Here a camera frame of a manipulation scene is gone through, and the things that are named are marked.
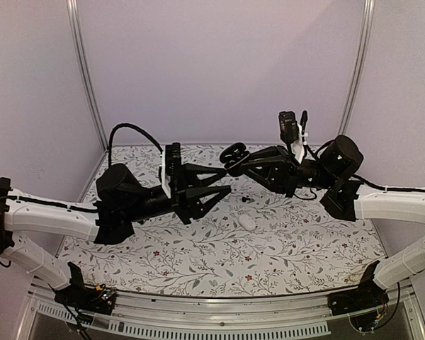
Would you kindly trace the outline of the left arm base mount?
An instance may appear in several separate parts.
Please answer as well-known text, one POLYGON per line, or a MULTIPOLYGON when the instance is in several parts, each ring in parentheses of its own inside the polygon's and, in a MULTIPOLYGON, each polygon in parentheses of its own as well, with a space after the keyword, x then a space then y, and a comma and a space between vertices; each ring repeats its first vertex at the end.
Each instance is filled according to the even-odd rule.
POLYGON ((112 315, 116 302, 117 290, 105 284, 87 287, 81 269, 72 262, 67 263, 71 278, 69 285, 61 290, 55 290, 55 302, 73 307, 77 310, 112 315))

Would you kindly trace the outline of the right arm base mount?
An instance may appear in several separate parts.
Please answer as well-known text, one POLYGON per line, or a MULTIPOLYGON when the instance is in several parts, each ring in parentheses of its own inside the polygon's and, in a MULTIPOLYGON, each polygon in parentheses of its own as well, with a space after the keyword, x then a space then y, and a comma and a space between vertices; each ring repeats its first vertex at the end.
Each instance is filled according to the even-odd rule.
POLYGON ((379 260, 371 263, 354 289, 331 293, 327 296, 327 305, 334 316, 377 307, 389 302, 387 289, 380 288, 374 282, 374 274, 379 260))

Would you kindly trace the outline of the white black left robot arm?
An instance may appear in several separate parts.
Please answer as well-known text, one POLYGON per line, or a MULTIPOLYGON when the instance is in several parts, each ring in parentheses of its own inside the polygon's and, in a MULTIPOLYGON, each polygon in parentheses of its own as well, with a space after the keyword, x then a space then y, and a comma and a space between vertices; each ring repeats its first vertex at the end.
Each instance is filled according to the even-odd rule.
POLYGON ((216 186, 225 176, 219 168, 183 164, 164 171, 161 184, 145 188, 124 164, 108 168, 96 182, 94 203, 72 203, 29 195, 0 178, 0 257, 8 259, 62 290, 75 307, 86 307, 91 292, 82 274, 29 240, 26 232, 65 235, 114 245, 134 233, 134 223, 174 213, 183 224, 205 217, 230 186, 216 186))

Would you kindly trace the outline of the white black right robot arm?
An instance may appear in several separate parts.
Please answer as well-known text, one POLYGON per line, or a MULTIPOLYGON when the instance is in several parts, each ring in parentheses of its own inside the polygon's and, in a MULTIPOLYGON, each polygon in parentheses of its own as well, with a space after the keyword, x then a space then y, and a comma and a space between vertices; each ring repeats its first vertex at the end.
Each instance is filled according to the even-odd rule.
MULTIPOLYGON (((241 142, 221 155, 230 176, 248 176, 271 192, 292 197, 299 188, 325 191, 320 203, 337 220, 397 220, 425 225, 425 188, 388 187, 356 175, 363 155, 345 135, 314 152, 306 143, 250 152, 241 142)), ((425 235, 395 255, 372 263, 352 294, 352 303, 368 308, 395 283, 425 269, 425 235)))

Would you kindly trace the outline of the black earbuds charging case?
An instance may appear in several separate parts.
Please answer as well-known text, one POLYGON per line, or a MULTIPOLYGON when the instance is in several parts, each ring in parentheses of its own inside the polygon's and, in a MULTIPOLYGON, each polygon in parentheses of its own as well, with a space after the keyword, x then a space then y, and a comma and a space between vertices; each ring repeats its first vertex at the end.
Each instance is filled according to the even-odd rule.
POLYGON ((247 146, 242 142, 236 142, 222 151, 219 160, 224 168, 229 170, 244 161, 249 155, 247 146))

